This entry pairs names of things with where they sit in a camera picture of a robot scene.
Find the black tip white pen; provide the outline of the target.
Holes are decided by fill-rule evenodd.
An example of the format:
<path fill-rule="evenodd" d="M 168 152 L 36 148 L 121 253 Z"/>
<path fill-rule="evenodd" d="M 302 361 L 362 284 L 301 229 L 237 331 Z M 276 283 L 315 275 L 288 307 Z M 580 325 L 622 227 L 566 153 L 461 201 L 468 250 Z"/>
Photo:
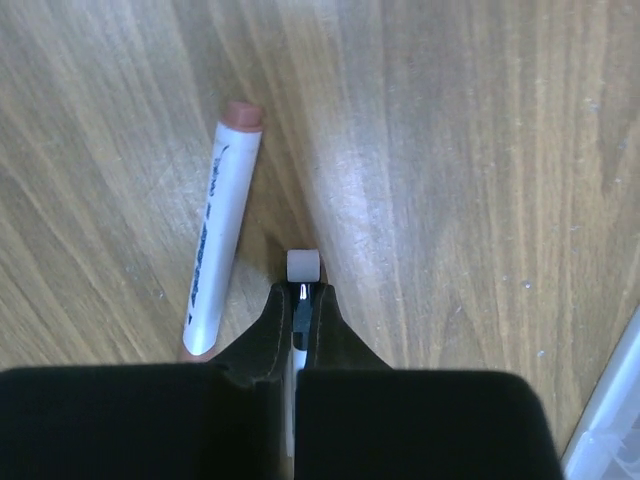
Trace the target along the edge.
<path fill-rule="evenodd" d="M 286 370 L 285 439 L 287 455 L 295 451 L 295 393 L 297 375 L 305 368 L 313 299 L 321 280 L 321 259 L 318 250 L 289 250 L 287 252 L 286 281 L 292 296 L 292 333 Z"/>

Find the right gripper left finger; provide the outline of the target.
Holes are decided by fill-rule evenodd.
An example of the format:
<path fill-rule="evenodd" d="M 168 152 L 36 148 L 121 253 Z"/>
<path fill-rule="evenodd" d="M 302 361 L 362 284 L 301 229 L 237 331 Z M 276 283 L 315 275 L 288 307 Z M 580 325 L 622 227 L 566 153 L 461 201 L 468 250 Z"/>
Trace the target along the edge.
<path fill-rule="evenodd" d="M 5 479 L 277 479 L 292 307 L 199 362 L 14 368 L 1 375 Z"/>

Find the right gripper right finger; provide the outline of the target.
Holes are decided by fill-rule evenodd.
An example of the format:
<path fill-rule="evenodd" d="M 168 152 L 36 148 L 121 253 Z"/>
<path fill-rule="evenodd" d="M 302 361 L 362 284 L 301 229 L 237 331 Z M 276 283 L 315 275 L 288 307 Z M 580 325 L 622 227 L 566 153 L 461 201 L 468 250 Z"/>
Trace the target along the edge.
<path fill-rule="evenodd" d="M 336 292 L 312 307 L 297 378 L 298 479 L 559 479 L 541 401 L 521 377 L 385 364 L 343 320 Z"/>

